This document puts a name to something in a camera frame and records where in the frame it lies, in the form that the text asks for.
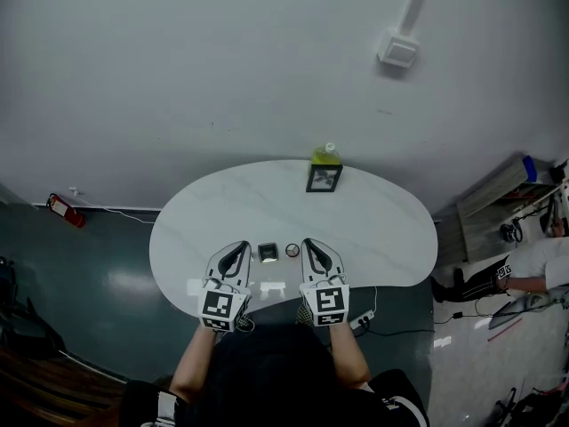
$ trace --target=black pants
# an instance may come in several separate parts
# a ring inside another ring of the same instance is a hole
[[[495,285],[496,271],[502,267],[508,256],[503,260],[495,262],[491,266],[480,270],[465,283],[452,288],[441,287],[441,294],[449,302],[469,302],[481,299],[490,294],[499,293]]]

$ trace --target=wall outlet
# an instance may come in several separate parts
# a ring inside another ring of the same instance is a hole
[[[78,197],[83,195],[83,191],[79,191],[77,187],[69,187],[68,190],[73,193],[73,197]]]
[[[371,321],[373,319],[373,310],[368,310],[365,313],[362,313],[360,316],[355,317],[354,319],[352,319],[349,322],[349,326],[353,329],[356,330],[358,329],[361,325],[358,323],[358,321],[360,319],[364,319],[364,317],[367,317],[368,321]]]
[[[403,36],[394,28],[388,28],[381,36],[377,56],[383,63],[410,68],[417,56],[419,44],[409,36]]]

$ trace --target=power strip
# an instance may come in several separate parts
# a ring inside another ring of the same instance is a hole
[[[365,317],[367,317],[367,320],[368,320],[368,321],[371,321],[371,320],[373,319],[373,310],[368,310],[366,313],[363,313],[363,314],[361,314],[360,316],[355,317],[354,319],[352,319],[352,320],[349,322],[349,326],[350,326],[353,330],[358,329],[359,327],[361,327],[361,324],[359,324],[358,321],[359,321],[360,319],[364,319]]]

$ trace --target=human arm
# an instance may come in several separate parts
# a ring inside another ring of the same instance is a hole
[[[497,280],[496,285],[501,289],[517,289],[519,291],[528,291],[530,293],[545,293],[546,287],[545,277],[527,277],[527,278],[503,278]]]
[[[349,324],[330,326],[330,339],[334,368],[341,386],[346,389],[359,389],[362,384],[370,381],[370,369]]]
[[[196,400],[204,388],[214,346],[215,332],[200,325],[176,368],[170,392],[189,404]]]
[[[563,220],[557,218],[551,225],[551,231],[554,238],[562,238],[565,235],[565,226]]]

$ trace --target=red fire extinguisher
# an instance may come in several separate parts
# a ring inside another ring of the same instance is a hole
[[[48,208],[57,215],[65,218],[66,222],[70,222],[73,226],[83,228],[85,225],[85,216],[75,210],[74,207],[66,203],[63,199],[52,193],[47,200]]]

